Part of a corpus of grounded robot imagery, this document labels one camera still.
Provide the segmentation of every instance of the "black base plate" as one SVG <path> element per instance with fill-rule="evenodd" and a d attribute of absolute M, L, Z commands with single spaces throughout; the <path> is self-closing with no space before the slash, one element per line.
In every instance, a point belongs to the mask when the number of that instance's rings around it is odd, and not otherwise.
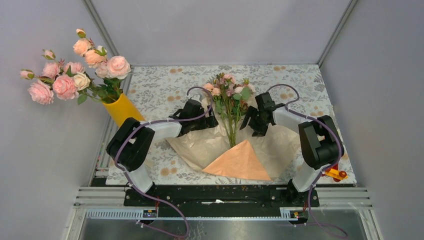
<path fill-rule="evenodd" d="M 280 207 L 303 207 L 284 200 L 286 185 L 153 185 L 148 195 L 166 200 L 186 217 L 280 217 Z M 221 200 L 226 203 L 212 203 Z M 155 207 L 155 201 L 134 189 L 125 192 L 124 206 Z M 317 191 L 312 191 L 311 206 L 319 207 Z M 180 217 L 171 207 L 159 204 L 160 217 Z"/>

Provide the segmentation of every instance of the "wrapping paper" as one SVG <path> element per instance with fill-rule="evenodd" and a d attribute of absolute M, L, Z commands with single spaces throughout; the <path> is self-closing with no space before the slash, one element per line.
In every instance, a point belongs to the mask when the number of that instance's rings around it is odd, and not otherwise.
<path fill-rule="evenodd" d="M 201 102 L 203 108 L 207 109 L 207 99 L 203 99 Z M 253 97 L 248 101 L 248 104 L 249 106 L 257 107 Z M 219 115 L 215 117 L 218 121 L 217 127 L 191 131 L 181 137 L 166 139 L 180 157 L 196 171 L 203 171 L 214 160 L 230 149 L 222 119 Z M 239 121 L 238 128 L 240 128 L 242 122 L 243 118 Z M 263 137 L 252 137 L 252 133 L 253 130 L 249 126 L 246 126 L 243 130 L 238 130 L 236 143 L 239 144 L 244 140 L 248 140 L 257 159 L 271 180 L 278 178 L 295 158 L 296 151 L 300 147 L 299 135 L 280 125 L 269 125 L 266 136 Z M 238 157 L 237 161 L 240 166 L 249 164 L 249 159 L 244 158 L 242 155 Z M 221 173 L 228 172 L 225 169 L 227 168 L 225 161 L 220 161 L 217 165 L 221 168 Z M 216 173 L 219 173 L 218 167 L 214 168 Z M 241 172 L 241 168 L 238 170 L 234 169 L 234 171 L 238 171 L 237 174 L 239 176 L 246 176 L 246 179 L 252 179 L 249 176 L 255 176 L 254 173 Z"/>
<path fill-rule="evenodd" d="M 271 181 L 248 140 L 224 152 L 203 172 L 231 178 Z"/>

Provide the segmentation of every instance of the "orange paper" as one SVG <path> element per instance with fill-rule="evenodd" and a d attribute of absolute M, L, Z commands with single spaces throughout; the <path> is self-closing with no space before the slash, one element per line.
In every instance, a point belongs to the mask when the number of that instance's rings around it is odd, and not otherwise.
<path fill-rule="evenodd" d="M 271 181 L 248 140 L 224 152 L 202 172 L 239 179 Z"/>

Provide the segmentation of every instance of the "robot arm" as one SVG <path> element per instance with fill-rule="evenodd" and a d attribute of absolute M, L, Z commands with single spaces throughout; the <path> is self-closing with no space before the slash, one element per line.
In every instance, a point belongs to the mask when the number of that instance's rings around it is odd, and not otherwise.
<path fill-rule="evenodd" d="M 300 146 L 304 162 L 296 176 L 288 183 L 286 200 L 302 202 L 306 193 L 324 168 L 333 164 L 338 157 L 339 150 L 336 139 L 315 121 L 297 116 L 289 112 L 283 103 L 275 104 L 268 92 L 255 97 L 257 109 L 250 106 L 240 129 L 248 124 L 253 129 L 253 136 L 265 136 L 268 125 L 281 125 L 296 132 L 300 136 Z M 318 118 L 336 134 L 336 126 L 332 118 L 324 115 Z"/>
<path fill-rule="evenodd" d="M 205 112 L 201 104 L 201 99 L 189 99 L 183 109 L 179 109 L 168 120 L 188 120 L 200 116 Z M 211 109 L 209 116 L 200 119 L 184 122 L 164 121 L 156 124 L 149 124 L 142 127 L 125 145 L 118 159 L 118 165 L 124 167 L 132 182 L 143 193 L 147 192 L 153 185 L 146 167 L 143 164 L 148 154 L 151 144 L 160 142 L 166 138 L 180 137 L 190 131 L 214 128 L 218 122 Z M 125 120 L 118 129 L 115 136 L 109 142 L 106 148 L 107 154 L 115 159 L 118 150 L 124 144 L 129 135 L 145 121 L 137 121 L 130 117 Z"/>

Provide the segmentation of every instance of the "glass panel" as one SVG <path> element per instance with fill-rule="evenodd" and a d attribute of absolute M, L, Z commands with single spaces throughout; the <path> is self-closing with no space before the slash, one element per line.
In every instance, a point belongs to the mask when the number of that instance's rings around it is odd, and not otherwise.
<path fill-rule="evenodd" d="M 349 239 L 367 239 L 359 214 L 354 210 L 314 210 L 314 216 L 323 223 L 335 224 L 349 234 Z M 157 220 L 152 226 L 182 235 L 185 231 L 183 221 Z M 281 240 L 281 239 L 314 239 L 330 240 L 333 237 L 326 234 L 319 226 L 298 226 L 294 228 L 287 221 L 264 220 L 190 220 L 190 236 L 196 240 Z M 164 233 L 144 227 L 140 228 L 134 220 L 86 219 L 81 232 L 82 240 L 171 240 Z"/>

